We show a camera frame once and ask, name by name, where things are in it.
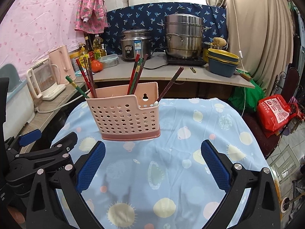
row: navy blue cloth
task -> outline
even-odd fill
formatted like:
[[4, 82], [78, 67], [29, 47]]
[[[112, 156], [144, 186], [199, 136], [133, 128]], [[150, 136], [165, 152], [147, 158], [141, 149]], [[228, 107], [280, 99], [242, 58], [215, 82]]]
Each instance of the navy blue cloth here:
[[227, 12], [224, 8], [194, 3], [146, 3], [107, 13], [109, 27], [102, 35], [107, 53], [122, 54], [122, 32], [133, 28], [148, 29], [153, 39], [152, 49], [165, 49], [165, 32], [162, 24], [165, 23], [165, 16], [171, 14], [190, 14], [203, 18], [203, 42], [212, 42], [214, 37], [228, 40]]

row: green bag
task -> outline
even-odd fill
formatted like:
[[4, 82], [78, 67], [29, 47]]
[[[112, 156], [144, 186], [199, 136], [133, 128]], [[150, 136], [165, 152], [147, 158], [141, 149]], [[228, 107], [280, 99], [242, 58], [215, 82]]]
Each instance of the green bag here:
[[235, 87], [234, 93], [230, 96], [229, 101], [233, 107], [239, 111], [243, 111], [245, 105], [245, 92], [246, 92], [246, 106], [245, 112], [256, 112], [258, 101], [265, 98], [265, 93], [253, 80], [251, 83], [255, 86], [254, 89]]

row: electric kettle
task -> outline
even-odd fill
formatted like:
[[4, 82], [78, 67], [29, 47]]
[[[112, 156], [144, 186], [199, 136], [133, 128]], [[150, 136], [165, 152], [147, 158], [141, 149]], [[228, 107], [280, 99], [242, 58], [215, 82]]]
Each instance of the electric kettle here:
[[68, 85], [69, 82], [66, 80], [66, 76], [69, 76], [73, 81], [76, 79], [66, 45], [58, 47], [56, 50], [50, 52], [49, 57], [52, 65], [57, 66], [54, 72], [58, 84]]
[[51, 101], [56, 98], [65, 88], [65, 84], [58, 85], [52, 69], [50, 59], [44, 58], [26, 73], [28, 86], [34, 98]]

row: stacked bowls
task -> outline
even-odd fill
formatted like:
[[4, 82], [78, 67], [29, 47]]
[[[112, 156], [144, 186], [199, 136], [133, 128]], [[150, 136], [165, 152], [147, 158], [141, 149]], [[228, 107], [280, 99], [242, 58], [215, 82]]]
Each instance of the stacked bowls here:
[[232, 77], [239, 64], [239, 57], [224, 50], [210, 48], [208, 51], [210, 72], [224, 77]]

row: pink kettle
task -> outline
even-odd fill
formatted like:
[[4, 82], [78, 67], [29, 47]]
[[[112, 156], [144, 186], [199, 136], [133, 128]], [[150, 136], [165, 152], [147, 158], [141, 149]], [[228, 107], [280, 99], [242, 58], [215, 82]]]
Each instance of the pink kettle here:
[[73, 81], [76, 79], [66, 45], [58, 47], [56, 50], [50, 52], [49, 57], [52, 65], [57, 66], [53, 71], [58, 84], [68, 85], [69, 82], [66, 80], [66, 76], [69, 76]]

